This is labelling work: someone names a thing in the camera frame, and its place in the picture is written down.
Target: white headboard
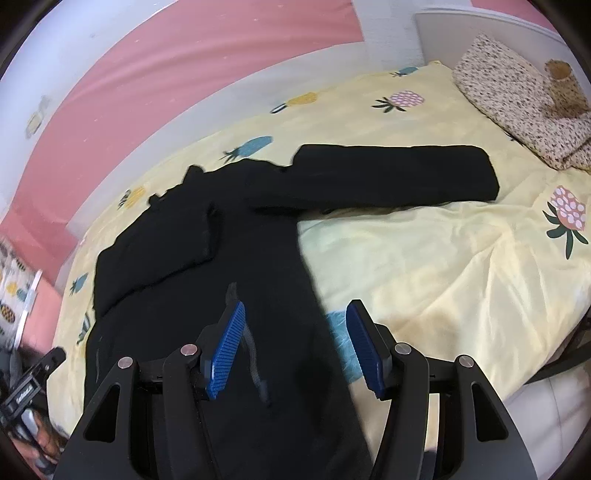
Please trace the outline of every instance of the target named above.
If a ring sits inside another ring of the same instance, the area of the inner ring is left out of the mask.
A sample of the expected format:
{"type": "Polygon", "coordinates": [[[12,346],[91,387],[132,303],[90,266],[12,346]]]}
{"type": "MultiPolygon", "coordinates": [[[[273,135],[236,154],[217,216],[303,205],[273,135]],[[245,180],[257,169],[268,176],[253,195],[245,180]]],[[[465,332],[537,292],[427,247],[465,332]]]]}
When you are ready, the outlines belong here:
{"type": "Polygon", "coordinates": [[[425,61],[440,60],[453,68],[481,32],[504,43],[544,71],[550,60],[569,62],[591,99],[591,83],[573,53],[556,32],[526,20],[481,8],[429,8],[416,14],[425,61]]]}

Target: blue cloth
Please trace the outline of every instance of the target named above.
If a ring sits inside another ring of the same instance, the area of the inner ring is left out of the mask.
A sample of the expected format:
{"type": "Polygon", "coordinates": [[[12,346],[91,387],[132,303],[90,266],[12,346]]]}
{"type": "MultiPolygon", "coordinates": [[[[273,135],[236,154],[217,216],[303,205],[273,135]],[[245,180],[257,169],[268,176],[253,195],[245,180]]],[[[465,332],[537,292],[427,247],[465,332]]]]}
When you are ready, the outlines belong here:
{"type": "Polygon", "coordinates": [[[329,321],[330,333],[332,333],[335,341],[347,383],[353,383],[363,376],[363,372],[347,331],[346,311],[336,310],[330,312],[326,315],[326,319],[329,321]]]}

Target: brown patterned cushion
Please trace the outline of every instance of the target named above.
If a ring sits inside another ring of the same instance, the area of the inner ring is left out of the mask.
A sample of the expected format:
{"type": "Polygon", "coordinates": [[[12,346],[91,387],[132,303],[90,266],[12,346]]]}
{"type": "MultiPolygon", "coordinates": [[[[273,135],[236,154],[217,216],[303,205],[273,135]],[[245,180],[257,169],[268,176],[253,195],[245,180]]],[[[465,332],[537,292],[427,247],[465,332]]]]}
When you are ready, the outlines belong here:
{"type": "Polygon", "coordinates": [[[550,167],[591,170],[591,144],[585,145],[591,138],[591,113],[561,118],[544,75],[510,48],[478,35],[453,78],[470,102],[550,167]]]}

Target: bedding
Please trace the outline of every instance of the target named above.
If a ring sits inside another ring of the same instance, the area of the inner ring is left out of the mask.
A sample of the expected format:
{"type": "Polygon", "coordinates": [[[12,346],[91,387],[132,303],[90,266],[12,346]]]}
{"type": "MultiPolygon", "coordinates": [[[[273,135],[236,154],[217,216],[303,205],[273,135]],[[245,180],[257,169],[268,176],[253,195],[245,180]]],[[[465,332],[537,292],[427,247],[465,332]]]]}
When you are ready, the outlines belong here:
{"type": "MultiPolygon", "coordinates": [[[[471,105],[451,70],[438,63],[403,76],[365,75],[314,93],[313,102],[240,122],[175,153],[90,227],[73,261],[54,339],[67,360],[48,382],[51,418],[62,431],[71,433],[82,414],[83,331],[95,319],[98,254],[146,209],[148,196],[181,182],[190,165],[213,170],[228,155],[287,165],[305,143],[481,147],[500,184],[494,204],[339,210],[299,222],[301,253],[329,324],[342,333],[342,312],[359,298],[375,321],[423,354],[446,360],[472,355],[507,398],[578,323],[591,303],[591,247],[586,210],[579,210],[591,193],[586,172],[546,166],[471,105]]],[[[376,454],[389,405],[367,390],[358,365],[345,357],[348,339],[339,339],[358,416],[376,454]]],[[[432,397],[427,447],[437,438],[432,397]]]]}

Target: black jacket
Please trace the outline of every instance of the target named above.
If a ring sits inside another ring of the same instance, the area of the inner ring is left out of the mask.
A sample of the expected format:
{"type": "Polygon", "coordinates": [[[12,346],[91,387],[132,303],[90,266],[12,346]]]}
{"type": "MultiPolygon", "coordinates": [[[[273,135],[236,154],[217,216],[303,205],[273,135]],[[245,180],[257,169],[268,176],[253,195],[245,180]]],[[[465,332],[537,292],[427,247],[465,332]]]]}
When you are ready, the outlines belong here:
{"type": "Polygon", "coordinates": [[[86,402],[123,356],[162,358],[218,320],[236,282],[270,404],[239,349],[226,389],[205,404],[224,479],[363,479],[371,459],[298,248],[305,210],[494,200],[476,147],[305,145],[293,166],[242,160],[182,182],[98,258],[86,402]]]}

